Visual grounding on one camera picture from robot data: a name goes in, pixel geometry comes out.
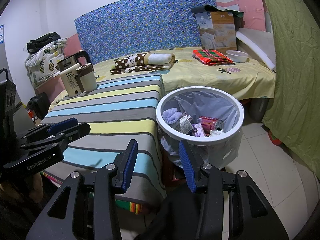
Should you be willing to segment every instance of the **yellow bedsheet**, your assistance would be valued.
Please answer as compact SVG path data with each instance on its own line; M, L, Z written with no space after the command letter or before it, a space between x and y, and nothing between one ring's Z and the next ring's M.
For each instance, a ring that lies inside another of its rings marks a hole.
M206 86L221 89L238 100L246 98L273 98L275 91L275 74L263 63L249 58L246 63L235 65L207 66L192 57L192 51L199 47L155 50L156 53L173 53L176 62L170 70L156 71L162 74L165 93L189 86ZM94 65L97 82L142 74L145 72L111 75L110 69L115 59L102 61ZM66 96L63 91L55 101Z

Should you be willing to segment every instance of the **metal screw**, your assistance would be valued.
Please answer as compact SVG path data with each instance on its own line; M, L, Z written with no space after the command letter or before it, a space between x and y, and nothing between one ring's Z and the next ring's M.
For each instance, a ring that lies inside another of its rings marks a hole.
M113 170L115 167L116 166L113 163L109 163L109 164L107 164L106 169L107 170Z
M212 165L210 163L204 163L202 164L202 167L205 169L205 170L209 170L212 168Z
M73 173L70 174L70 177L73 179L77 178L78 176L79 176L79 172L77 172L77 171L74 171Z
M246 177L247 176L247 173L245 171L239 171L238 174L239 174L240 177Z

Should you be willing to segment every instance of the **stainless steel kettle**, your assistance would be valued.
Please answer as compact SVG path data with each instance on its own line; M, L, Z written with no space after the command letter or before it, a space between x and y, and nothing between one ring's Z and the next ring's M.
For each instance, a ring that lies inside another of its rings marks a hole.
M57 69L62 72L66 69L68 69L69 67L72 67L73 65L79 63L80 65L81 62L79 61L80 57L85 57L87 63L91 63L91 59L89 57L89 54L85 51L85 50L80 50L79 52L64 58L63 60L60 60L57 63Z

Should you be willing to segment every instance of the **colorful striped fabric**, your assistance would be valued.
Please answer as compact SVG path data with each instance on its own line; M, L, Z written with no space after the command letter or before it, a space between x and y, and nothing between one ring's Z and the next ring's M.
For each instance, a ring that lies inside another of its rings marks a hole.
M43 119L60 122L71 117L90 124L89 135L69 144L64 160L44 173L63 181L72 171L83 174L112 163L130 141L138 142L138 156L131 185L117 200L130 203L139 213L141 204L158 206L166 193L161 182L156 106L164 94L160 74L143 74L100 82L96 90L77 97L63 98Z
M218 52L217 50L213 50L213 49L194 49L193 57L199 60L202 64L209 65L209 66L221 65L221 64L234 65L231 59L229 59L222 53Z

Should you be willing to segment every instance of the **trash can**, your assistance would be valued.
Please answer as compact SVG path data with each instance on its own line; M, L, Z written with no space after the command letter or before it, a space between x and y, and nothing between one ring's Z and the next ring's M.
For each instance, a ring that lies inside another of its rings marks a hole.
M176 107L186 112L197 123L200 116L218 118L224 122L223 132L212 137L195 137L180 133L162 118L165 110ZM182 168L179 157L179 142L187 140L191 149L198 152L205 162L221 169L238 156L242 137L244 109L241 103L228 93L209 87L186 87L177 89L159 102L156 120L159 125L160 141L170 161Z

